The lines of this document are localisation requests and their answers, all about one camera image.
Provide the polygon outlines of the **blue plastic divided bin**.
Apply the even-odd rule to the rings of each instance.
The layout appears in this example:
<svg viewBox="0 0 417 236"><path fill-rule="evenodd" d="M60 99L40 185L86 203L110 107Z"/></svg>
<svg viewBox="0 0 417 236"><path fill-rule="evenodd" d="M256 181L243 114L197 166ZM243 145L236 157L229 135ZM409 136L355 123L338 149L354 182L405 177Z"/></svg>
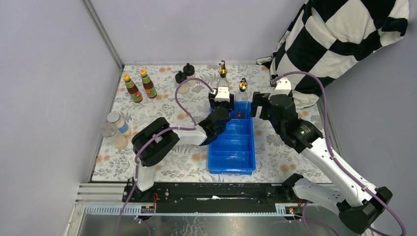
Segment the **blue plastic divided bin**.
<svg viewBox="0 0 417 236"><path fill-rule="evenodd" d="M208 146L211 174L250 175L256 170L253 119L250 102L236 102L226 130Z"/></svg>

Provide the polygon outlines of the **glass oil bottle gold spout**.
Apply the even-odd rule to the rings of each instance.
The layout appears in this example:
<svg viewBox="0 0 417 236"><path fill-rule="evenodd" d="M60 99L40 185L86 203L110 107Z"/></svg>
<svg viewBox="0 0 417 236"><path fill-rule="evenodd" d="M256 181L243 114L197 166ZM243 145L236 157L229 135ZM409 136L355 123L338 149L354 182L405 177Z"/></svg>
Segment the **glass oil bottle gold spout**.
<svg viewBox="0 0 417 236"><path fill-rule="evenodd" d="M227 68L226 68L226 63L224 60L222 60L219 63L220 68L218 69L218 73L219 73L219 80L217 82L217 88L220 89L220 91L227 91L230 92L230 83L227 79Z"/></svg>

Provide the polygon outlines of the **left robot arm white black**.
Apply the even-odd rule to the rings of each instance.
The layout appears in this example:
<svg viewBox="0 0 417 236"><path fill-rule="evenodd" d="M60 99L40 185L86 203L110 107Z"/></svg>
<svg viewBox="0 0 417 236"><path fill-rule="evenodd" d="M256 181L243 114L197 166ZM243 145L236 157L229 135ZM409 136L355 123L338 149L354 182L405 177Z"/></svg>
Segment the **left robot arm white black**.
<svg viewBox="0 0 417 236"><path fill-rule="evenodd" d="M226 124L231 120L229 113L234 110L234 96L231 95L228 101L210 97L209 102L211 113L194 127L174 127L160 117L132 138L137 164L133 194L140 202L151 199L156 165L176 145L207 146L226 131Z"/></svg>

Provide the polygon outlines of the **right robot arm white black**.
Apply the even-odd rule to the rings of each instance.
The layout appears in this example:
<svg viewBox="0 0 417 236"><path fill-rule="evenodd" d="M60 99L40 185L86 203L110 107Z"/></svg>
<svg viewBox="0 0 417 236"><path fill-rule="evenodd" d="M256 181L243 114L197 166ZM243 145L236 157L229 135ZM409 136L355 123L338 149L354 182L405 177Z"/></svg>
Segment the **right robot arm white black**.
<svg viewBox="0 0 417 236"><path fill-rule="evenodd" d="M297 199L314 202L336 214L356 234L364 233L384 212L393 193L376 187L351 168L333 148L327 147L323 134L310 122L300 119L292 94L255 92L250 116L261 107L260 119L268 120L289 147L314 163L337 187L315 184L293 174L283 182L282 196L293 203Z"/></svg>

